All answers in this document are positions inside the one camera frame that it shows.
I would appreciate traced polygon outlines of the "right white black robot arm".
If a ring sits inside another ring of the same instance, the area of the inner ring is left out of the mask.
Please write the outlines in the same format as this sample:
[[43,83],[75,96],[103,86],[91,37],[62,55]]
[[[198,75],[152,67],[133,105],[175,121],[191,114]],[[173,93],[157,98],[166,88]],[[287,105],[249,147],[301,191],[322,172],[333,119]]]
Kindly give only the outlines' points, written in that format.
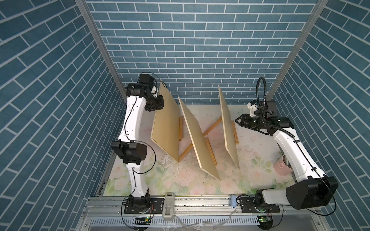
[[286,205],[296,210],[324,207],[334,201],[339,186],[335,177],[328,176],[312,159],[287,117],[252,117],[242,114],[236,123],[244,128],[270,135],[291,165],[295,184],[286,189],[257,191],[256,208],[264,205]]

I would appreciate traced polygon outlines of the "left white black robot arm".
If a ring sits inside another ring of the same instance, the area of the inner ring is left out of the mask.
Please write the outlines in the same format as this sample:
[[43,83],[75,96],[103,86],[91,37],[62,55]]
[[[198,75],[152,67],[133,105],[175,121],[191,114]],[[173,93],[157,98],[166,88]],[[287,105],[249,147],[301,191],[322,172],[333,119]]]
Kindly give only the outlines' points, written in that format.
[[111,143],[114,153],[123,161],[129,171],[132,193],[129,199],[137,204],[149,203],[149,188],[143,170],[149,144],[140,140],[140,125],[145,111],[161,110],[163,97],[157,94],[157,87],[148,83],[130,83],[126,87],[126,114],[122,131]]

